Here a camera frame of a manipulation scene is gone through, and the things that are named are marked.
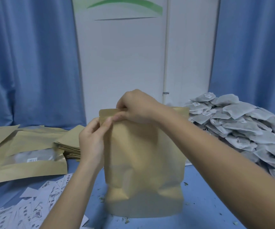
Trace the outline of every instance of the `person's left arm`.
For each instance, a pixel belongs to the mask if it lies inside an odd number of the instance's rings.
[[[79,134],[80,164],[40,229],[78,229],[98,172],[104,165],[103,136],[112,124],[108,118],[99,127],[93,119]]]

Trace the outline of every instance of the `blue curtain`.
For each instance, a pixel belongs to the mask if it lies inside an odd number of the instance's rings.
[[[275,0],[221,0],[210,91],[275,113]]]
[[[0,126],[86,124],[71,0],[0,0]]]

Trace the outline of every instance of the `blue tablecloth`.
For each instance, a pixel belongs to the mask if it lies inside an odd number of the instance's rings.
[[[75,160],[68,160],[67,162],[69,173],[75,172],[78,162]],[[2,206],[9,207],[17,204],[20,201],[19,196],[27,187],[38,189],[45,181],[57,181],[60,177],[62,175],[27,178],[0,183],[0,208]],[[125,220],[121,217],[108,214],[105,211],[105,205],[101,203],[100,198],[107,191],[104,171],[101,170],[95,181],[85,212],[85,215],[90,219],[88,227],[94,227],[95,229],[245,228],[220,201],[193,166],[185,167],[185,175],[181,187],[185,200],[183,211],[180,214],[164,218],[128,219],[129,223],[125,224]]]

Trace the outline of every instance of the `person's right hand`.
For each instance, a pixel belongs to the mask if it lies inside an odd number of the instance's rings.
[[[127,108],[127,110],[115,114],[113,121],[130,120],[137,123],[151,123],[155,112],[163,106],[151,96],[135,89],[126,92],[117,102],[117,108]]]

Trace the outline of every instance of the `hand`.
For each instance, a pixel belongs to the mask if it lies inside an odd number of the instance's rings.
[[[112,125],[112,117],[99,126],[99,118],[94,118],[79,134],[80,163],[91,163],[101,169],[104,165],[104,134]]]
[[[151,123],[154,120],[155,112],[164,107],[151,96],[135,89],[126,92],[117,102],[117,108],[127,108],[113,116],[113,121],[130,120],[137,123]]]

